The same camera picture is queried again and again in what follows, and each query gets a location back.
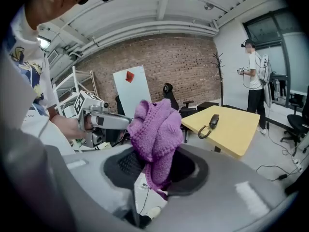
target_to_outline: yellow table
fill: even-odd
[[[260,116],[227,107],[212,106],[201,112],[182,119],[182,124],[198,134],[204,126],[208,126],[214,114],[219,114],[217,127],[206,138],[208,142],[227,154],[239,159],[247,151],[252,141]],[[201,135],[205,136],[209,127]]]

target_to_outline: red paper sticker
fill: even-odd
[[[134,74],[133,73],[131,73],[131,72],[127,72],[126,73],[126,81],[128,81],[129,83],[132,83],[133,78],[134,78]]]

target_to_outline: fluorescent light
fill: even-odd
[[[41,42],[41,47],[43,49],[47,49],[49,47],[50,43],[51,43],[49,39],[44,38],[42,36],[39,36],[38,40]]]

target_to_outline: person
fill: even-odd
[[[21,130],[56,146],[62,155],[74,154],[68,139],[82,139],[77,119],[65,118],[55,111],[55,97],[50,81],[47,56],[40,48],[37,27],[60,17],[76,4],[88,0],[30,0],[17,13],[4,39],[4,49],[15,68],[36,93]],[[92,129],[90,117],[85,129]]]
[[[257,75],[258,68],[261,67],[261,56],[255,50],[254,41],[247,39],[245,41],[246,53],[249,55],[249,71],[239,72],[240,75],[250,76],[250,90],[248,95],[248,108],[247,112],[255,113],[260,115],[259,126],[257,131],[262,134],[266,134],[266,114],[264,108],[264,86],[263,81],[259,79]]]

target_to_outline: brick wall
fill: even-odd
[[[163,99],[165,83],[173,85],[180,107],[184,101],[194,105],[220,98],[220,81],[212,38],[185,34],[153,35],[118,43],[103,49],[76,65],[78,70],[95,73],[99,96],[117,111],[117,90],[113,73],[143,65],[153,102]]]

